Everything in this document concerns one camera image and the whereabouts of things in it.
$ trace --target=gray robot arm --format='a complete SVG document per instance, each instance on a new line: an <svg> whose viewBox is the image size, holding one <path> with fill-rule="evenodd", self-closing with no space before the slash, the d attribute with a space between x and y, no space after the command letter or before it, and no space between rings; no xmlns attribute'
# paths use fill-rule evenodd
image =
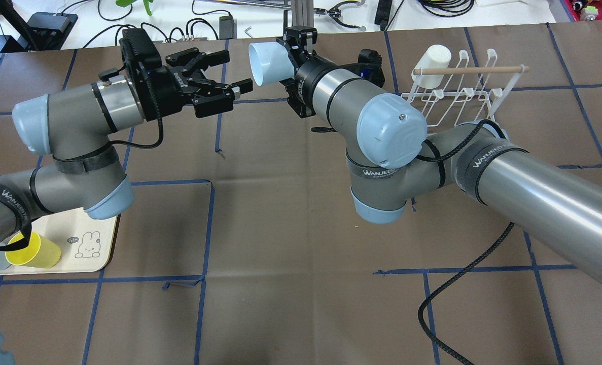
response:
<svg viewBox="0 0 602 365"><path fill-rule="evenodd" d="M229 62L228 51L192 48L167 56L166 67L141 29L124 30L121 46L127 76L109 70L97 83L15 106L13 120L23 143L37 155L52 155L54 163L0 175L0 242L16 231L27 237L30 222L51 213L84 208L103 220L124 212L134 195L116 143L154 148L162 141L163 116L188 104L199 118L230 111L233 101L253 88L249 79L225 85L204 76L208 67ZM109 140L109 134L144 120L159 122L156 143Z"/></svg>
<svg viewBox="0 0 602 365"><path fill-rule="evenodd" d="M259 85L285 85L300 117L317 114L342 134L362 218L393 222L407 199L456 183L602 283L601 187L538 160L488 125L426 138L421 113L374 85L374 69L352 72L321 58L312 50L316 37L314 28L291 27L276 44L252 46L252 72ZM288 66L269 69L269 58ZM429 159L447 153L440 162Z"/></svg>

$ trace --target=dish rack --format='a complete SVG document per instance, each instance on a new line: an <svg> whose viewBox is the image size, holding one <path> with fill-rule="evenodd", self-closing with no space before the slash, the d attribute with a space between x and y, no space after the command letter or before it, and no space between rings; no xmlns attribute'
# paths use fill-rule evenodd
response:
<svg viewBox="0 0 602 365"><path fill-rule="evenodd" d="M463 122L483 118L496 122L495 113L498 108L502 105L506 97L508 97L510 91L518 82L519 77L524 72L529 72L530 67L525 65L499 67L496 65L498 60L497 52L491 48L486 53L488 60L486 60L484 67L468 67L470 56L467 51L462 49L458 52L458 63L455 67L414 69L413 75L415 76L415 80L411 91L402 93L401 97L410 102L418 110L421 110L424 118L428 121L428 127L438 127L444 122L445 118L451 118L457 111L458 114L454 118L454 127ZM505 87L488 89L488 81L492 74L512 74L512 77ZM437 89L425 89L419 86L423 77L432 75L449 77L444 85L441 81ZM476 77L474 88L464 86L463 81L466 80L466 76L468 76L468 79ZM421 102L422 108L419 105L415 105L418 102ZM434 113L435 106L439 102L447 105L445 112L440 115L438 115L439 113ZM463 111L469 106L478 109L476 116L471 119L467 117L465 120L461 120Z"/></svg>

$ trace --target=rabbit illustration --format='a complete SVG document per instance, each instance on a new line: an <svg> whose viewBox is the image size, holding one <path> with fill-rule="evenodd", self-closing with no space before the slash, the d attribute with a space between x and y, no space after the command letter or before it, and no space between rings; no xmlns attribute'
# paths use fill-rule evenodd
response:
<svg viewBox="0 0 602 365"><path fill-rule="evenodd" d="M78 247L76 259L81 257L100 256L100 232L87 232L82 236L82 243Z"/></svg>

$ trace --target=yellow cup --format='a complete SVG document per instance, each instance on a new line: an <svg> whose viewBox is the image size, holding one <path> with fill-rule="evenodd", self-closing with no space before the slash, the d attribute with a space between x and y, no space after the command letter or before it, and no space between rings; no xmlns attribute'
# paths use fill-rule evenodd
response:
<svg viewBox="0 0 602 365"><path fill-rule="evenodd" d="M15 243L22 237L21 233L17 233L8 244ZM28 247L6 252L8 263L32 268L51 268L57 264L61 256L62 251L58 245L36 232L31 233Z"/></svg>

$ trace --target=red object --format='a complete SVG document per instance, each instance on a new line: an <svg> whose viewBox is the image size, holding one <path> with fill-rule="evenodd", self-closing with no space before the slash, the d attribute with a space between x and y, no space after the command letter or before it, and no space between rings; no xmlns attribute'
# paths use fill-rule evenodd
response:
<svg viewBox="0 0 602 365"><path fill-rule="evenodd" d="M574 10L574 7L572 7L572 2L570 0L565 0L564 4L567 6L567 9L569 9L569 12L574 16L574 20L580 21L581 13ZM594 0L593 2L587 4L587 6L598 9L598 16L596 17L596 20L602 20L602 0Z"/></svg>

